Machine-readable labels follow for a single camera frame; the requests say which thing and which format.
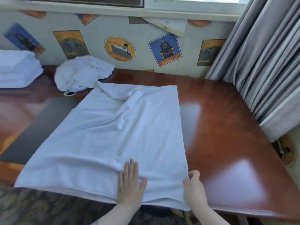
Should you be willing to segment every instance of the finger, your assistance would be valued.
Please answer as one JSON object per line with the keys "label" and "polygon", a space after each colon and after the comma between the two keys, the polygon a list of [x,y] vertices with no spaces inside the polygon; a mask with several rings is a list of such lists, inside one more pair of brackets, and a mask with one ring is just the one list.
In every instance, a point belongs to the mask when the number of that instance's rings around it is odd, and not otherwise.
{"label": "finger", "polygon": [[147,181],[148,179],[147,178],[143,178],[143,181],[140,185],[140,190],[144,193],[145,192],[145,189],[146,189],[146,185],[147,185]]}
{"label": "finger", "polygon": [[130,159],[128,180],[132,180],[132,179],[133,179],[133,159]]}
{"label": "finger", "polygon": [[199,179],[200,179],[200,172],[197,171],[197,170],[192,170],[192,171],[190,171],[190,172],[188,173],[188,176],[189,176],[190,180],[192,180],[193,178],[199,180]]}
{"label": "finger", "polygon": [[183,187],[186,188],[190,184],[190,180],[188,178],[185,178],[182,180]]}
{"label": "finger", "polygon": [[137,161],[135,161],[134,163],[133,180],[139,181],[139,164],[137,163]]}
{"label": "finger", "polygon": [[125,163],[124,174],[123,174],[123,184],[128,180],[128,162]]}
{"label": "finger", "polygon": [[119,187],[123,185],[123,171],[120,170],[119,172]]}

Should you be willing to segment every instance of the wooden table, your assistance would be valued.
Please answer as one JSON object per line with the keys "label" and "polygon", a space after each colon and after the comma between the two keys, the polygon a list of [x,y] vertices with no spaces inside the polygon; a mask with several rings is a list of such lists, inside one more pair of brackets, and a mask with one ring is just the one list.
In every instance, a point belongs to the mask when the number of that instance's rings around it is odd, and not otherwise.
{"label": "wooden table", "polygon": [[[44,67],[53,77],[55,67]],[[229,83],[152,72],[115,70],[103,82],[177,85],[190,170],[199,170],[216,210],[300,222],[300,191],[236,88]],[[90,90],[76,93],[83,99]],[[0,151],[61,97],[42,76],[23,89],[0,90]],[[13,184],[21,164],[0,162],[0,181]]]}

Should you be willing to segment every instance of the forearm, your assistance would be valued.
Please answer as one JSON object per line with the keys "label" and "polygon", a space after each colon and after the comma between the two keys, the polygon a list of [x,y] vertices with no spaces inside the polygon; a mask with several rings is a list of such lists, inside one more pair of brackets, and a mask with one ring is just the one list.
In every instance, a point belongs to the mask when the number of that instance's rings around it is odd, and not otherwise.
{"label": "forearm", "polygon": [[202,225],[229,225],[225,219],[208,206],[197,208],[193,212]]}
{"label": "forearm", "polygon": [[122,204],[117,204],[110,212],[91,225],[128,225],[135,210]]}

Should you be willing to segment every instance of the gray mat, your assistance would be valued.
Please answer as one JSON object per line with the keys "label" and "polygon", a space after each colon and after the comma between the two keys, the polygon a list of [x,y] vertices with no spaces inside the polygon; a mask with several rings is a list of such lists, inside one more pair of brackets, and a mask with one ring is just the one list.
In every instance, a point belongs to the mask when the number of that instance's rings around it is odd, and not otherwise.
{"label": "gray mat", "polygon": [[52,99],[36,120],[0,155],[0,161],[26,164],[78,103],[77,99]]}

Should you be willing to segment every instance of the wall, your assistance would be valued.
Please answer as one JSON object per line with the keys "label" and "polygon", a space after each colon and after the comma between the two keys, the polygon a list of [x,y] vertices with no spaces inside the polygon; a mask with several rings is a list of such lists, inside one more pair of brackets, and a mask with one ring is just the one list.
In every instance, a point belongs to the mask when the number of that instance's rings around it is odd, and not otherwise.
{"label": "wall", "polygon": [[[52,31],[80,30],[90,55],[114,64],[116,68],[154,70],[159,73],[187,74],[203,78],[209,66],[198,66],[197,61],[203,40],[226,39],[234,22],[214,22],[205,28],[186,26],[185,36],[178,37],[182,58],[161,67],[158,66],[148,43],[167,32],[152,24],[129,24],[128,17],[100,15],[83,26],[75,14],[48,12],[44,19],[32,18],[20,11],[0,11],[0,49],[18,48],[4,34],[19,23],[46,50],[38,59],[42,64],[62,64],[67,60]],[[110,36],[120,36],[132,43],[136,57],[130,62],[111,58],[104,49],[104,41]]]}
{"label": "wall", "polygon": [[[291,167],[287,168],[287,171],[300,189],[300,156],[299,156],[300,155],[300,125],[296,126],[287,134],[290,137],[296,150],[296,160]],[[289,224],[289,223],[282,223],[280,221],[272,221],[272,220],[262,220],[262,222],[264,225],[288,225]]]}

